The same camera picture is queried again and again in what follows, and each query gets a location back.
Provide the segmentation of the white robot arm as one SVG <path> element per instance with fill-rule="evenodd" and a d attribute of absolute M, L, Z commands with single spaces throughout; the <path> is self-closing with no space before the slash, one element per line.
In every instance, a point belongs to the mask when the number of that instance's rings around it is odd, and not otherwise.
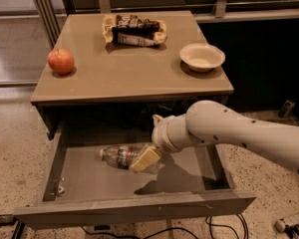
<path fill-rule="evenodd" d="M 141 172 L 187 147 L 233 144 L 299 174 L 299 126 L 245 117 L 214 101 L 199 101 L 181 116 L 153 117 L 151 145 L 130 170 Z"/>

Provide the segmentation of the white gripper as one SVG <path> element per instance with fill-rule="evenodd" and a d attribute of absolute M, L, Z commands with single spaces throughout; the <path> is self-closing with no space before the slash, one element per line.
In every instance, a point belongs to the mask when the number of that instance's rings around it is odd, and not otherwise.
<path fill-rule="evenodd" d="M 161 159 L 160 153 L 175 153 L 189 146 L 189 134 L 185 124 L 185 115 L 163 118 L 153 115 L 153 145 L 145 145 L 134 158 L 129 170 L 143 172 Z"/>

